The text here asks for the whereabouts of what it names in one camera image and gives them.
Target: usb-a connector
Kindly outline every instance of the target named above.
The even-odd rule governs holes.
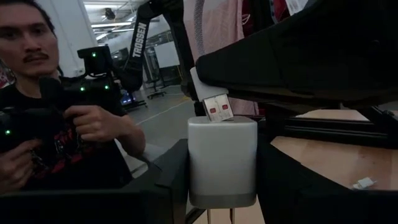
[[[234,116],[226,94],[205,99],[203,104],[210,121],[224,121]]]
[[[218,122],[233,118],[234,115],[227,97],[228,90],[202,83],[195,67],[191,69],[191,76],[198,99],[205,105],[209,120]]]

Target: ceiling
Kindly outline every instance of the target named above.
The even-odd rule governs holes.
[[[83,1],[87,10],[88,18],[93,25],[113,24],[118,22],[131,21],[134,22],[135,11],[147,0],[92,0]],[[105,9],[110,8],[116,18],[109,20],[105,16]],[[94,29],[97,40],[103,43],[107,39],[112,39],[120,35],[121,32],[111,32],[113,30],[131,30],[134,23],[128,26],[109,26]]]

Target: table surface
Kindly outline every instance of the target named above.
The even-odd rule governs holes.
[[[366,120],[355,110],[317,110],[299,117]],[[398,151],[287,137],[277,137],[271,144],[305,167],[345,187],[352,188],[358,180],[370,177],[377,181],[372,189],[398,189]],[[212,210],[211,222],[231,223],[229,210]],[[204,223],[207,223],[205,213],[195,224]],[[264,223],[258,202],[236,209],[236,224],[239,223]]]

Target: ceiling light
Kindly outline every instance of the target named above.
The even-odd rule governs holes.
[[[135,13],[131,18],[129,18],[127,21],[133,21],[133,19],[135,19],[137,17],[137,13]]]
[[[120,6],[117,6],[117,5],[85,5],[85,7],[86,7],[86,9],[104,9],[107,7],[118,8]]]
[[[91,28],[112,27],[112,26],[129,26],[131,22],[115,22],[111,24],[93,24]]]
[[[112,30],[112,32],[127,32],[127,31],[133,31],[134,29],[121,29],[121,30]]]
[[[94,32],[94,34],[107,34],[108,32],[111,32],[111,31],[97,31],[97,32]]]
[[[97,36],[95,39],[96,40],[101,40],[102,38],[104,38],[106,36],[107,36],[107,34],[101,34],[101,35]]]

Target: man's hand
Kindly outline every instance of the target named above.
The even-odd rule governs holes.
[[[39,140],[26,141],[0,155],[0,194],[25,186],[33,173],[30,150],[41,145]]]
[[[76,116],[73,123],[76,131],[85,141],[107,142],[126,132],[121,117],[111,114],[99,106],[71,106],[65,118]]]

